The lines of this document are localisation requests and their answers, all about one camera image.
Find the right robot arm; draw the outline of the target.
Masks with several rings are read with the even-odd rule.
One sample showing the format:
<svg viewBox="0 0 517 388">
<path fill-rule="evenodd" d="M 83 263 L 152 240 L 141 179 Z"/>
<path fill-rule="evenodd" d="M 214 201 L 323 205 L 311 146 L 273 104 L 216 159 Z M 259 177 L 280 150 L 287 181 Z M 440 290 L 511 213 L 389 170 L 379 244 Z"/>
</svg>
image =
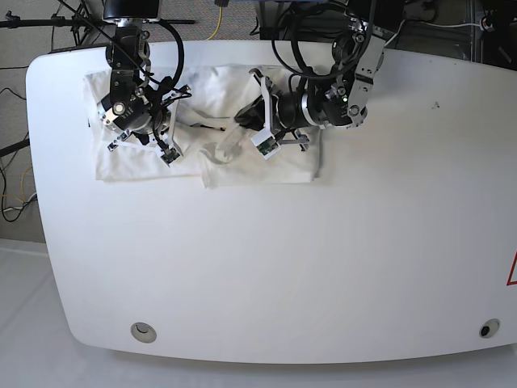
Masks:
<svg viewBox="0 0 517 388">
<path fill-rule="evenodd" d="M 106 60 L 111 67 L 109 92 L 97 104 L 99 119 L 106 129 L 117 133 L 109 145 L 110 151 L 130 137 L 142 146 L 153 143 L 158 156 L 169 165 L 182 155 L 171 127 L 175 107 L 181 99 L 191 97 L 189 86 L 177 88 L 183 72 L 185 52 L 183 41 L 174 27 L 161 19 L 160 1 L 107 1 L 103 21 L 116 25 L 115 35 L 106 49 Z M 161 81 L 151 72 L 149 33 L 145 23 L 156 22 L 174 38 L 178 50 L 178 64 L 173 76 Z"/>
</svg>

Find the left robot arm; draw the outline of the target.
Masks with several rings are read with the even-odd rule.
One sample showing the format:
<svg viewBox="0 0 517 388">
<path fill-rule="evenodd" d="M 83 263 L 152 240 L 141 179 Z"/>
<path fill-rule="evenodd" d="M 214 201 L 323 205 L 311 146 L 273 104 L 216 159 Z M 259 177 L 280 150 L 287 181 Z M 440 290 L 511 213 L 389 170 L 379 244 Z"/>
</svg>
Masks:
<svg viewBox="0 0 517 388">
<path fill-rule="evenodd" d="M 403 1 L 292 2 L 277 8 L 267 37 L 275 58 L 299 82 L 282 91 L 261 70 L 251 69 L 261 94 L 234 117 L 255 132 L 252 144 L 264 158 L 282 145 L 307 150 L 311 141 L 304 129 L 347 129 L 364 122 L 376 72 L 401 25 L 404 8 Z M 334 30 L 334 63 L 329 73 L 318 74 L 302 56 L 301 30 L 312 17 L 329 14 L 337 18 L 319 23 L 316 30 Z"/>
</svg>

